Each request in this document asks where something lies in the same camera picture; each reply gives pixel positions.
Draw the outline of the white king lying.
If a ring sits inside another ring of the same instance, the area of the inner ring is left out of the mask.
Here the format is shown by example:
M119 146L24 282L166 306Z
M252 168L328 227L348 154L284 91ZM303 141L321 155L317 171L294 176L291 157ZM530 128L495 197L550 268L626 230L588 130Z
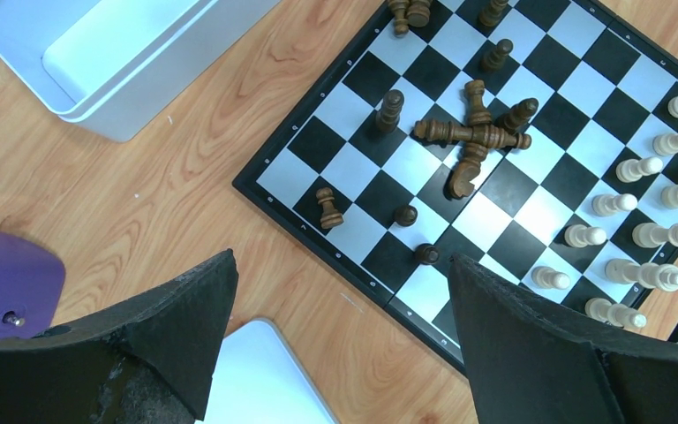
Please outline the white king lying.
M640 284L646 289L663 292L678 290L678 267L674 264L637 264L630 260L612 259L605 266L605 274L609 281L617 284Z

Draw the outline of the black white chessboard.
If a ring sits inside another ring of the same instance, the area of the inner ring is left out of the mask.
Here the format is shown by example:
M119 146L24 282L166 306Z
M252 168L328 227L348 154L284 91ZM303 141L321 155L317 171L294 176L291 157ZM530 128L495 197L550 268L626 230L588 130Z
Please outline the black white chessboard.
M623 183L617 165L654 156L678 133L667 110L678 60L595 1L511 1L493 28L481 1L435 1L426 26L398 37L386 4L316 81L242 169L234 186L463 370L448 294L450 255L465 254L524 289L547 266L568 276L541 290L583 312L601 297L630 307L640 285L609 282L612 259L671 263L678 247L642 248L642 223L670 227L661 202L678 185L678 153ZM494 150L453 199L461 146L425 144L422 119L462 124L464 86L485 84L494 117L526 98L539 110L526 150Z

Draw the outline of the white box lid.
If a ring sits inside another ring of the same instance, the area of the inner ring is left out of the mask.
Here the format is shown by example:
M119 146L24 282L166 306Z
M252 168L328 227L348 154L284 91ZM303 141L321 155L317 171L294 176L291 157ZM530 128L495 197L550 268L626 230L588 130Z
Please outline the white box lid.
M204 423L337 423L273 322L254 319L222 341Z

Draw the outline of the purple metronome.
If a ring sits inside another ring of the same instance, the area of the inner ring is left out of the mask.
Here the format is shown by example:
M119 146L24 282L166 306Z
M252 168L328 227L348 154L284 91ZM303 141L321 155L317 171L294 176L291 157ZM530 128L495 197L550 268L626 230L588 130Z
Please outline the purple metronome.
M56 255L0 232L0 339L30 338L49 328L65 276Z

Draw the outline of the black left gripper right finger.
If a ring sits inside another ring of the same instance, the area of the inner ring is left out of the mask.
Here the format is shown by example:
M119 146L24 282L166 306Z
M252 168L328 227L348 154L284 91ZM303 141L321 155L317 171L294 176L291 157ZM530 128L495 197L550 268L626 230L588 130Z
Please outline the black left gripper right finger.
M448 289L482 423L678 423L678 344L527 291L463 254Z

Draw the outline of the white rectangular box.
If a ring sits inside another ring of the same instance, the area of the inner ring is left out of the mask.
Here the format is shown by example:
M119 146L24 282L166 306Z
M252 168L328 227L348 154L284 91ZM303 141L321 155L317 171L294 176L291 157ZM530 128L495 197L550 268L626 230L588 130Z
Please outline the white rectangular box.
M273 7L0 0L0 58L63 121L125 142Z

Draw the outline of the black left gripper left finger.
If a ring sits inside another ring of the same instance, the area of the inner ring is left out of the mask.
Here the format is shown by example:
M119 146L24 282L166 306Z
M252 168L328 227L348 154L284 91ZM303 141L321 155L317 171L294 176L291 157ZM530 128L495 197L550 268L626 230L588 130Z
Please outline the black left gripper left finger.
M0 423L202 420L237 282L228 249L101 311L0 339Z

